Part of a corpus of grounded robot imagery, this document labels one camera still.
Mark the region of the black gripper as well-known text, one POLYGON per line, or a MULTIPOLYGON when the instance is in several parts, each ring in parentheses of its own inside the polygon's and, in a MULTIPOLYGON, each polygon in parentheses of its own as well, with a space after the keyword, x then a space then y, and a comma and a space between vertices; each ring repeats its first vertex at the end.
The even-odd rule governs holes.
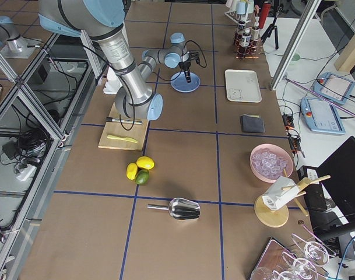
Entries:
POLYGON ((178 64, 180 70, 184 72, 185 80, 187 83, 191 83, 190 66, 192 61, 195 61, 198 65, 200 64, 200 57, 198 51, 188 51, 182 56, 182 62, 178 64))

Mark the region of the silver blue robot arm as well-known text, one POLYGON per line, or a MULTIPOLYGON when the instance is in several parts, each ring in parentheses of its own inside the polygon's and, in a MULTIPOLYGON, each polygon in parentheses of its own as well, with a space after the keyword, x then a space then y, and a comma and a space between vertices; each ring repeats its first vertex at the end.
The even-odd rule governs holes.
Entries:
POLYGON ((99 44, 121 83, 115 106, 122 117, 158 119, 163 98, 146 84, 156 65, 179 67, 179 76, 190 83, 191 61, 199 61, 199 53, 187 49, 184 35, 174 33, 170 48, 147 50, 137 64, 122 32, 125 19, 122 1, 39 1, 39 18, 48 31, 71 37, 79 37, 85 31, 91 41, 99 44))
POLYGON ((31 40, 24 38, 7 16, 0 16, 0 50, 5 58, 20 59, 28 59, 34 51, 31 40))

